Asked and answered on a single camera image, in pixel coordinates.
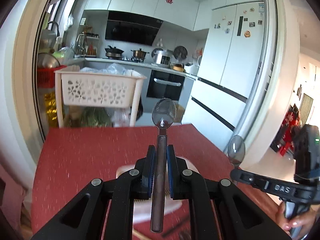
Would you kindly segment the person's right hand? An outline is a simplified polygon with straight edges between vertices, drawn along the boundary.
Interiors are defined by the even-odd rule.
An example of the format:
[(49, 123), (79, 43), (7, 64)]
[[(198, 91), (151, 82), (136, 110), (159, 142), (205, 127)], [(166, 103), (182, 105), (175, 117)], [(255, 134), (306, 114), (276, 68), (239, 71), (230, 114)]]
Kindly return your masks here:
[(308, 212), (298, 215), (292, 219), (285, 218), (284, 212), (285, 203), (281, 202), (276, 213), (276, 224), (287, 232), (289, 232), (289, 230), (292, 228), (298, 228), (300, 226), (305, 229), (310, 229), (312, 228), (316, 221), (316, 218), (318, 217), (318, 212), (312, 208)]

